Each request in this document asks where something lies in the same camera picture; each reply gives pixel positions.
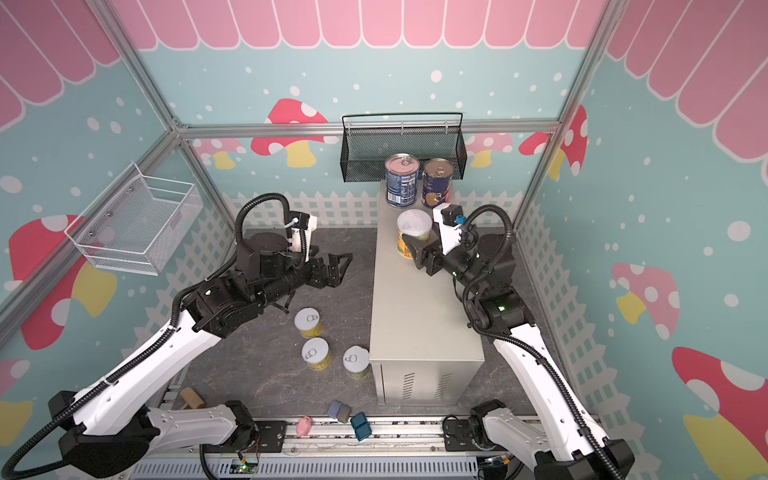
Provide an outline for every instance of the black cable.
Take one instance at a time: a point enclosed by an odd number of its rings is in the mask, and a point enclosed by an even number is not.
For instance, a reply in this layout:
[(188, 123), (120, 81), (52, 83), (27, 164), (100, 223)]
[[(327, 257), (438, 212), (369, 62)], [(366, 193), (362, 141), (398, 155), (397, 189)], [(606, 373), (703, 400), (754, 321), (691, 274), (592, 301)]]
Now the black cable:
[(464, 292), (462, 293), (462, 306), (464, 307), (464, 313), (466, 313), (467, 318), (469, 319), (469, 324), (472, 327), (474, 331), (479, 333), (480, 335), (487, 336), (489, 338), (493, 338), (496, 340), (501, 340), (502, 342), (508, 342), (511, 343), (514, 346), (517, 346), (521, 349), (523, 349), (525, 352), (530, 354), (531, 356), (536, 359), (536, 361), (539, 363), (539, 365), (543, 366), (545, 370), (547, 370), (547, 373), (552, 378), (552, 381), (554, 384), (558, 387), (558, 390), (560, 391), (560, 394), (563, 396), (563, 399), (568, 404), (568, 409), (571, 410), (571, 414), (574, 417), (574, 420), (576, 421), (576, 424), (579, 426), (579, 432), (587, 439), (589, 442), (589, 445), (594, 450), (595, 455), (600, 459), (600, 462), (603, 464), (605, 469), (607, 470), (608, 474), (614, 479), (614, 480), (622, 480), (621, 473), (619, 472), (618, 468), (614, 463), (608, 458), (608, 455), (605, 454), (605, 451), (600, 447), (600, 444), (595, 439), (594, 435), (592, 435), (592, 431), (589, 429), (589, 426), (584, 421), (584, 417), (582, 417), (581, 412), (576, 407), (576, 402), (573, 400), (573, 397), (571, 397), (571, 394), (568, 392), (568, 389), (565, 386), (565, 382), (563, 379), (558, 375), (558, 371), (550, 364), (550, 362), (547, 360), (545, 356), (540, 354), (539, 351), (537, 351), (534, 347), (528, 345), (526, 342), (523, 342), (520, 339), (517, 339), (513, 336), (504, 336), (504, 335), (498, 335), (497, 333), (491, 333), (486, 332), (484, 330), (480, 330), (477, 326), (477, 321), (472, 318), (472, 311), (469, 309), (469, 291), (473, 290), (473, 287), (483, 281), (493, 270), (493, 267), (496, 265), (496, 263), (499, 261), (499, 259), (504, 255), (504, 253), (509, 248), (509, 245), (511, 243), (512, 239), (512, 221), (509, 219), (509, 215), (507, 215), (507, 212), (504, 211), (503, 208), (501, 208), (498, 205), (482, 205), (477, 210), (469, 214), (465, 221), (465, 225), (472, 223), (472, 221), (477, 218), (480, 214), (483, 214), (484, 212), (493, 212), (499, 216), (499, 218), (502, 219), (502, 223), (504, 224), (504, 239), (502, 240), (502, 244), (499, 245), (498, 250), (496, 250), (496, 253), (491, 258), (491, 260), (488, 262), (488, 264), (483, 269), (482, 273), (480, 275), (477, 275), (475, 279), (469, 283), (464, 288)]
[[(243, 239), (243, 221), (245, 220), (245, 216), (256, 205), (261, 204), (262, 202), (265, 202), (267, 200), (279, 200), (280, 203), (283, 205), (283, 219), (286, 224), (290, 222), (290, 205), (288, 204), (288, 200), (285, 198), (284, 195), (280, 195), (280, 194), (260, 195), (256, 198), (253, 198), (252, 200), (249, 200), (245, 205), (243, 205), (243, 208), (240, 209), (240, 212), (238, 212), (237, 218), (235, 219), (235, 242), (236, 243), (242, 241)], [(290, 228), (286, 228), (286, 235), (288, 235), (290, 238)], [(305, 245), (306, 245), (306, 239), (302, 243), (302, 249), (303, 249), (302, 258), (304, 258), (304, 256), (306, 255), (306, 250), (304, 248)], [(218, 270), (216, 270), (211, 276), (209, 276), (207, 280), (220, 276), (222, 273), (229, 270), (230, 267), (234, 265), (236, 259), (237, 259), (237, 249), (235, 249), (235, 253), (232, 254), (232, 257), (224, 265), (222, 265)], [(203, 282), (195, 283), (194, 285), (190, 285), (187, 288), (181, 290), (179, 293), (177, 293), (170, 307), (169, 328), (163, 331), (163, 333), (160, 335), (160, 338), (155, 340), (155, 342), (152, 343), (152, 345), (147, 347), (143, 352), (136, 355), (133, 359), (131, 359), (125, 365), (115, 370), (115, 372), (109, 375), (106, 378), (106, 380), (102, 380), (101, 382), (99, 382), (94, 388), (92, 388), (85, 395), (80, 397), (80, 399), (76, 400), (69, 407), (62, 410), (46, 426), (44, 426), (37, 433), (35, 433), (29, 440), (24, 442), (24, 444), (20, 446), (11, 455), (8, 461), (5, 462), (5, 465), (3, 465), (2, 471), (0, 472), (2, 474), (2, 477), (5, 478), (5, 480), (21, 480), (22, 478), (30, 478), (37, 475), (42, 475), (47, 472), (52, 472), (57, 468), (61, 468), (69, 465), (68, 462), (65, 462), (64, 460), (59, 460), (58, 462), (49, 463), (47, 465), (43, 465), (40, 467), (29, 468), (27, 470), (21, 470), (21, 471), (16, 470), (16, 466), (22, 460), (22, 458), (24, 458), (30, 452), (30, 450), (32, 450), (35, 447), (35, 445), (40, 443), (42, 439), (47, 437), (48, 434), (53, 432), (62, 423), (64, 423), (66, 420), (72, 417), (79, 409), (83, 408), (85, 405), (88, 404), (88, 402), (90, 402), (92, 399), (94, 399), (96, 396), (102, 393), (109, 385), (115, 384), (123, 375), (130, 372), (132, 369), (136, 368), (136, 366), (138, 366), (140, 363), (146, 360), (153, 353), (158, 351), (159, 348), (162, 347), (173, 336), (173, 334), (176, 333), (176, 331), (179, 328), (178, 327), (179, 315), (181, 313), (181, 303), (184, 301), (184, 297), (189, 295), (193, 291), (195, 291), (202, 284)]]

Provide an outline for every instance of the wall mural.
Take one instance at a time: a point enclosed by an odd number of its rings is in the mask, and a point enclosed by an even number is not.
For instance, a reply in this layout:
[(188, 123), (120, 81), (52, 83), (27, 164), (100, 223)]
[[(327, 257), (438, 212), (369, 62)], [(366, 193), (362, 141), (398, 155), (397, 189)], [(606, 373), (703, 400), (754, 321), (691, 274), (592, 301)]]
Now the wall mural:
[(582, 102), (578, 176), (548, 178), (521, 229), (577, 391), (630, 439), (636, 480), (768, 476), (768, 189), (744, 165), (768, 153), (766, 14), (632, 0)]
[(369, 111), (556, 118), (604, 4), (112, 2), (185, 124), (260, 123), (285, 98), (328, 121)]

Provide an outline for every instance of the blue can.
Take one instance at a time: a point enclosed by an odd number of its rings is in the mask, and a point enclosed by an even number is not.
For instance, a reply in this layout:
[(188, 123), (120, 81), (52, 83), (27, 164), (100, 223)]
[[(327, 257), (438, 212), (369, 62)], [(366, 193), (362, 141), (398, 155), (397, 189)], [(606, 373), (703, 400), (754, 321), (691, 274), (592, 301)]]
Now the blue can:
[(416, 202), (416, 180), (419, 179), (419, 159), (408, 154), (387, 158), (386, 199), (390, 205), (407, 208)]

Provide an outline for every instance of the can lid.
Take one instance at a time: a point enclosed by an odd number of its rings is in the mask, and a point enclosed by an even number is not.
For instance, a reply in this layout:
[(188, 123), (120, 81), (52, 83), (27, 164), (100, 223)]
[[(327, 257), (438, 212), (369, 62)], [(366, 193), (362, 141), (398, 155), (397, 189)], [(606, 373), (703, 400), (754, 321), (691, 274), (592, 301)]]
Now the can lid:
[(397, 217), (397, 229), (414, 237), (424, 235), (432, 229), (432, 217), (418, 208), (406, 210)]
[(320, 363), (328, 356), (328, 342), (316, 336), (304, 342), (301, 357), (307, 363)]
[(293, 325), (303, 332), (315, 328), (319, 321), (320, 314), (312, 307), (302, 308), (296, 316), (293, 317)]
[(361, 346), (350, 346), (346, 352), (344, 352), (344, 368), (351, 373), (360, 373), (368, 368), (370, 363), (370, 355), (368, 350)]

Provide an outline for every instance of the tin can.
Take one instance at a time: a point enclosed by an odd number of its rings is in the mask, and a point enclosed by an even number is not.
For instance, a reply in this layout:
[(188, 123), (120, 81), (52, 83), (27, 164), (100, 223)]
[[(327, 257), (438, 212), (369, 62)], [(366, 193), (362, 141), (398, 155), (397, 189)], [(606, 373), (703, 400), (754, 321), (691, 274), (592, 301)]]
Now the tin can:
[(343, 360), (346, 374), (355, 380), (364, 379), (371, 372), (370, 355), (361, 346), (350, 346), (344, 352)]
[(405, 233), (411, 237), (426, 242), (429, 232), (432, 231), (432, 217), (424, 210), (412, 208), (397, 216), (397, 251), (405, 258), (413, 258), (411, 250), (408, 250), (402, 235)]
[(448, 201), (448, 190), (453, 177), (453, 165), (443, 158), (433, 158), (424, 165), (422, 202), (429, 208)]
[(328, 342), (316, 336), (301, 347), (301, 357), (312, 370), (324, 370), (331, 364), (331, 350)]
[(305, 339), (312, 339), (323, 333), (323, 322), (320, 321), (320, 314), (314, 308), (302, 308), (293, 317), (293, 325), (299, 329), (299, 333)]
[(386, 199), (398, 208), (410, 207), (416, 202), (416, 180), (419, 178), (419, 159), (408, 154), (387, 158)]

